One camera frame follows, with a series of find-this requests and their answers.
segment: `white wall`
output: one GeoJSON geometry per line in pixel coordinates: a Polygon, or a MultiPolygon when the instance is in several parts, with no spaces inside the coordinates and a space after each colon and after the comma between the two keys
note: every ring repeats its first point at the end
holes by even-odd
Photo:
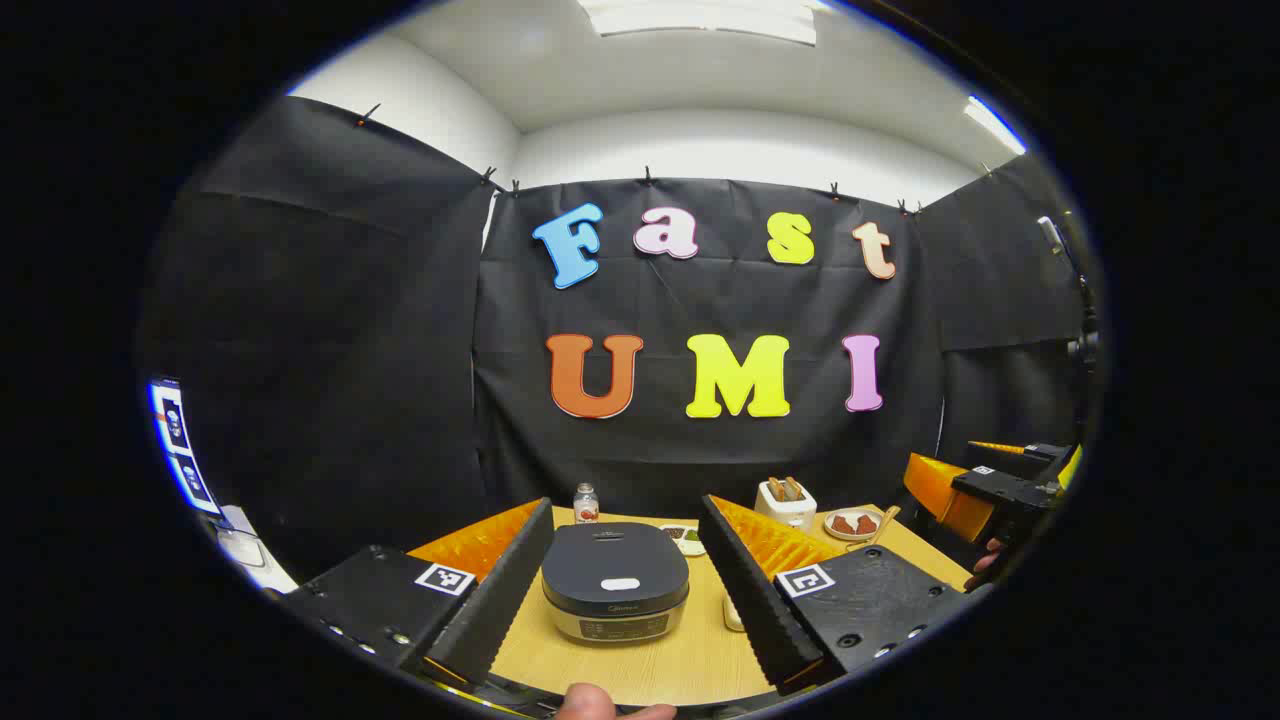
{"type": "MultiPolygon", "coordinates": [[[[915,145],[835,122],[744,110],[659,110],[563,123],[524,136],[521,187],[644,177],[728,178],[928,205],[979,173],[915,145]]],[[[506,172],[499,173],[504,181],[506,172]]]]}
{"type": "Polygon", "coordinates": [[[509,176],[520,131],[453,70],[388,33],[316,69],[289,95],[364,115],[396,128],[494,179],[509,176]]]}

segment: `human hand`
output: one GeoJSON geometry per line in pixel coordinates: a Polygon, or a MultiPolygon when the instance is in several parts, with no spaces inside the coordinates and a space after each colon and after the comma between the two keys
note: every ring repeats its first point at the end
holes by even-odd
{"type": "Polygon", "coordinates": [[[590,683],[573,683],[564,692],[564,703],[556,712],[556,720],[673,720],[676,708],[671,705],[653,705],[618,717],[613,700],[603,688],[590,683]]]}
{"type": "Polygon", "coordinates": [[[984,580],[984,578],[982,578],[982,574],[987,571],[987,568],[991,568],[991,564],[995,562],[997,557],[1000,557],[1000,553],[1004,550],[1005,550],[1005,543],[1000,542],[998,539],[991,538],[989,541],[987,541],[987,555],[983,555],[982,557],[978,559],[977,562],[973,564],[973,577],[965,580],[964,589],[972,591],[973,588],[978,587],[978,584],[982,580],[984,580]]]}

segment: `small bottle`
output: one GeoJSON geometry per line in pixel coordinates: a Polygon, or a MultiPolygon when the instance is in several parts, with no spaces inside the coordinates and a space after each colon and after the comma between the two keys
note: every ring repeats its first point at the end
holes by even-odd
{"type": "Polygon", "coordinates": [[[595,523],[600,516],[600,498],[595,496],[591,483],[577,486],[573,496],[573,523],[595,523]]]}

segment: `table surface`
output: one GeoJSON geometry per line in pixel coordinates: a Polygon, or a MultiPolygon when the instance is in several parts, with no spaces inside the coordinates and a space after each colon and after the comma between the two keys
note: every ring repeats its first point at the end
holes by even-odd
{"type": "MultiPolygon", "coordinates": [[[[879,510],[874,505],[859,506],[879,510]]],[[[849,543],[826,533],[818,512],[812,537],[844,550],[849,543]]],[[[573,523],[567,507],[553,507],[554,525],[573,523]]],[[[602,523],[631,521],[649,525],[696,520],[636,518],[600,514],[602,523]]],[[[964,591],[969,573],[896,520],[881,534],[879,544],[902,556],[934,578],[964,591]]],[[[596,684],[618,705],[700,705],[773,692],[755,661],[745,633],[724,626],[724,585],[704,553],[689,561],[689,600],[680,625],[655,641],[637,643],[584,643],[561,634],[552,624],[543,596],[541,571],[534,578],[503,641],[492,673],[503,678],[563,693],[571,683],[596,684]]]]}

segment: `white button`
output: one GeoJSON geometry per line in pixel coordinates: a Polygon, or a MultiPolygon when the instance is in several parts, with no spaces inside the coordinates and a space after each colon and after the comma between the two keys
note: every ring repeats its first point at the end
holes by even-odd
{"type": "Polygon", "coordinates": [[[634,591],[640,587],[640,580],[635,578],[609,578],[600,580],[600,587],[607,591],[634,591]]]}

